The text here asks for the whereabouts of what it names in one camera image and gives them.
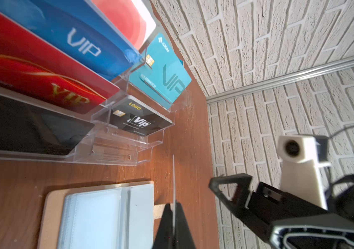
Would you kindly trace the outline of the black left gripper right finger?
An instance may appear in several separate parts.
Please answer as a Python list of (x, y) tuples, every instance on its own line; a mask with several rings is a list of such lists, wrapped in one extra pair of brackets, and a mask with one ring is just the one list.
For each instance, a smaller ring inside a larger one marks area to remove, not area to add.
[(179, 202), (176, 204), (175, 214), (175, 248), (196, 249), (182, 204)]

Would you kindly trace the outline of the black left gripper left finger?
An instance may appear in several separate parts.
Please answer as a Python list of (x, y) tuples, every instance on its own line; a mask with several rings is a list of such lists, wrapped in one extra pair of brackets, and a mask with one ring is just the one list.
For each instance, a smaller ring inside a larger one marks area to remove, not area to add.
[(153, 243), (153, 249), (174, 248), (174, 212), (171, 204), (166, 204), (160, 219), (159, 228)]

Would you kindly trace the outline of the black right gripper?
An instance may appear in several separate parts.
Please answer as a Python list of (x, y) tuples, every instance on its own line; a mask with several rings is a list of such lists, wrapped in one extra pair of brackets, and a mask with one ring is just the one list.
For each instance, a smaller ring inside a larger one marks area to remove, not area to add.
[(240, 173), (210, 179), (209, 188), (236, 217), (274, 249), (354, 249), (354, 222)]

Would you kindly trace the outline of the beige leather card holder wallet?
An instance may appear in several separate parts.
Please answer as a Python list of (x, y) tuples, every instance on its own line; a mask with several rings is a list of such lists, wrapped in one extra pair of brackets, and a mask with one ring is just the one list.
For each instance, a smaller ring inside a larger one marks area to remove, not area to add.
[(154, 221), (165, 205), (154, 203), (154, 182), (131, 182), (50, 192), (39, 249), (150, 249)]

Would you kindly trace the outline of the clear acrylic card display stand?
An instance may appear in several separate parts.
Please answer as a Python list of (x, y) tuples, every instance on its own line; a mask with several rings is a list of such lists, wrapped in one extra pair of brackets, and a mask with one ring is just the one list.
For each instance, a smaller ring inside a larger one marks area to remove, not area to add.
[[(165, 131), (175, 124), (176, 112), (186, 107), (188, 92), (186, 87), (183, 93), (173, 103), (171, 108), (166, 109), (130, 83), (130, 74), (137, 66), (142, 66), (144, 64), (144, 56), (142, 54), (146, 51), (147, 47), (158, 33), (162, 33), (167, 38), (168, 43), (172, 46), (171, 40), (167, 36), (165, 29), (160, 21), (155, 17), (154, 8), (151, 2), (143, 1), (143, 3), (155, 20), (156, 28), (143, 46), (137, 50), (141, 54), (142, 58), (140, 62), (134, 64), (131, 68), (113, 80), (106, 79), (120, 88), (119, 93), (106, 100), (104, 103), (98, 105), (88, 113), (76, 113), (0, 86), (1, 96), (94, 124), (93, 129), (66, 156), (0, 150), (0, 159), (122, 166), (136, 166), (151, 160), (153, 148), (163, 143)], [(129, 95), (134, 96), (149, 107), (172, 120), (173, 125), (146, 137), (123, 131), (110, 125), (109, 117), (112, 106)]]

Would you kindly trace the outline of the black VIP card in stand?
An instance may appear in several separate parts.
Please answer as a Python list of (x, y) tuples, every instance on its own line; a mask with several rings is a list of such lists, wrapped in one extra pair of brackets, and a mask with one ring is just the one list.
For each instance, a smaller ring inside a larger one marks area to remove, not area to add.
[(129, 95), (112, 106), (109, 124), (143, 137), (173, 125), (172, 120)]

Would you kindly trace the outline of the teal VIP card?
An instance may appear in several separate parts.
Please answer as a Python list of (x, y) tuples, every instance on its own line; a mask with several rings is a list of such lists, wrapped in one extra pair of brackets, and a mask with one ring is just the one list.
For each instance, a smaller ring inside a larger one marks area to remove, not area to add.
[(144, 64), (130, 74), (130, 83), (164, 108), (171, 108), (192, 79), (162, 33), (142, 55)]

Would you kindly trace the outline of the dark black card lower left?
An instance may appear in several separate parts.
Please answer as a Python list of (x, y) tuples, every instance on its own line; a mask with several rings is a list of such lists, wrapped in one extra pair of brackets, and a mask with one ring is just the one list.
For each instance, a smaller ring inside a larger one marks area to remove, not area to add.
[(94, 124), (0, 95), (0, 150), (68, 155)]

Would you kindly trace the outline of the white red april card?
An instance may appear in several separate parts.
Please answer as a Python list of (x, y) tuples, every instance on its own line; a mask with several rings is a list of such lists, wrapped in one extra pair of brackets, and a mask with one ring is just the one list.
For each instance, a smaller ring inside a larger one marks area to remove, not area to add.
[(139, 50), (156, 28), (156, 22), (141, 0), (95, 0), (107, 19)]

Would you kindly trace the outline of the blue VIP card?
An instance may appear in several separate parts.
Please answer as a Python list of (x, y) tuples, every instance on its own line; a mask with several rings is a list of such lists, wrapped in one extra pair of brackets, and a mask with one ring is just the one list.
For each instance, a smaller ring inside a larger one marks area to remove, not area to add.
[(0, 12), (108, 80), (142, 58), (92, 1), (0, 1)]

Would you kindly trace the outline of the red gold VIP card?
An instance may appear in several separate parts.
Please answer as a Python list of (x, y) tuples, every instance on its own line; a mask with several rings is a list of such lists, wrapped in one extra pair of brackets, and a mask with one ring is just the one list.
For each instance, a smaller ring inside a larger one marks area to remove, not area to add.
[(120, 88), (0, 13), (0, 86), (86, 114)]

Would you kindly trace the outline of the aluminium frame rail right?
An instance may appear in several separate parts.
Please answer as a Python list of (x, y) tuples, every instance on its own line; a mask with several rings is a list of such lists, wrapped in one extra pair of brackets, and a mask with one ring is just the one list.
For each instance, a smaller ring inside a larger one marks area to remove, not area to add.
[(334, 61), (319, 65), (316, 67), (308, 68), (298, 72), (290, 73), (284, 76), (279, 76), (265, 81), (261, 81), (255, 84), (239, 87), (223, 93), (218, 93), (212, 96), (206, 97), (207, 103), (216, 103), (228, 99), (232, 99), (242, 95), (248, 95), (284, 85), (289, 85), (306, 79), (318, 77), (325, 74), (334, 73), (341, 70), (354, 67), (354, 56), (345, 58), (339, 61)]

